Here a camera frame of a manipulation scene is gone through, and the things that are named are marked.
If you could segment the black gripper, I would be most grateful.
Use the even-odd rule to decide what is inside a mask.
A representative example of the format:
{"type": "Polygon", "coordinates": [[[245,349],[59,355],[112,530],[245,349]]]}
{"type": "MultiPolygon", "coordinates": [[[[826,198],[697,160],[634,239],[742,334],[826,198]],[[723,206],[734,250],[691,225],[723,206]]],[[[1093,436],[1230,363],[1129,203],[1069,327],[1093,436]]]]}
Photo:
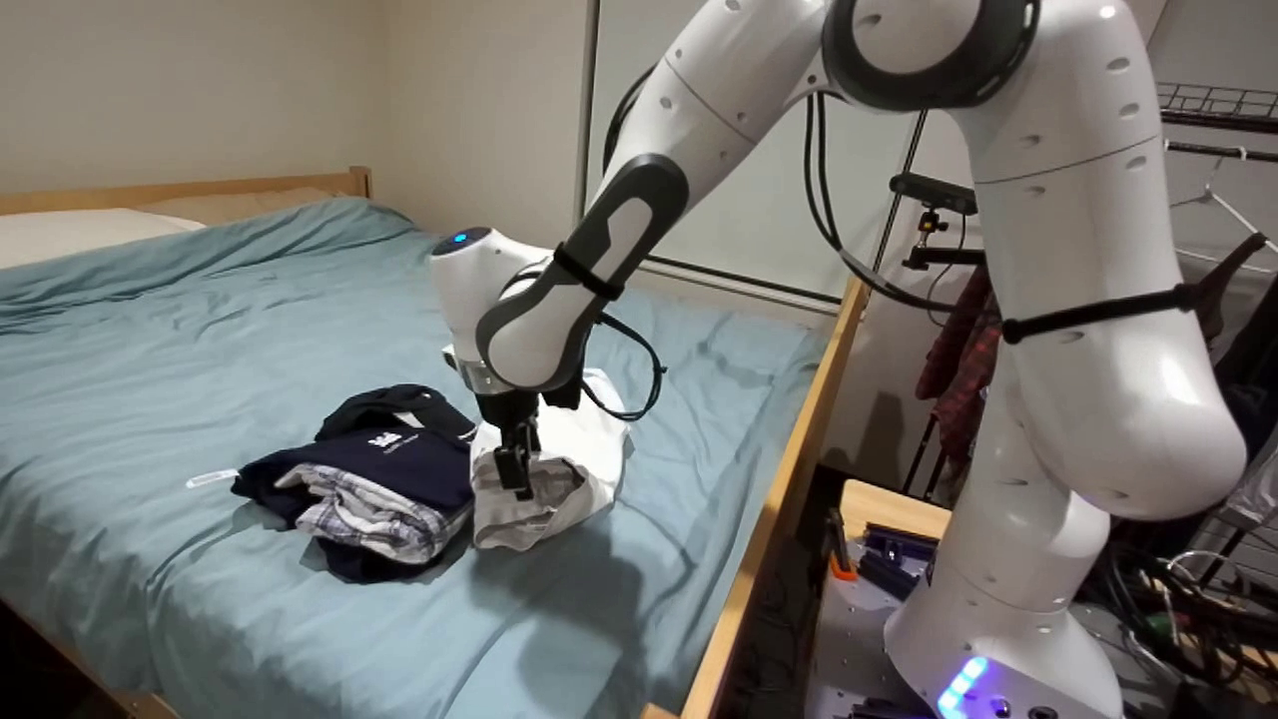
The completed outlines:
{"type": "Polygon", "coordinates": [[[500,483],[530,500],[530,455],[541,452],[541,393],[500,393],[481,401],[481,415],[500,432],[500,483]]]}

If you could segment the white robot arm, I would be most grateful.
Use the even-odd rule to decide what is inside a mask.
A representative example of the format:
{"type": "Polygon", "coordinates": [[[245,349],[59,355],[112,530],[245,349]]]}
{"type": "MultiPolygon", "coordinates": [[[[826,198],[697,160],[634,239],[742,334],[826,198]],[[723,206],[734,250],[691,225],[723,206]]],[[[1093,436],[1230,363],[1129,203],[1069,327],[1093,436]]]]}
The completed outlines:
{"type": "Polygon", "coordinates": [[[799,104],[948,112],[966,137],[1000,363],[930,571],[888,619],[940,719],[1123,719],[1069,616],[1120,520],[1230,494],[1248,442],[1179,270],[1161,117],[1125,0],[709,0],[653,69],[605,186],[553,250],[494,227],[433,247],[452,366],[529,488],[534,407],[569,405],[638,261],[799,104]]]}

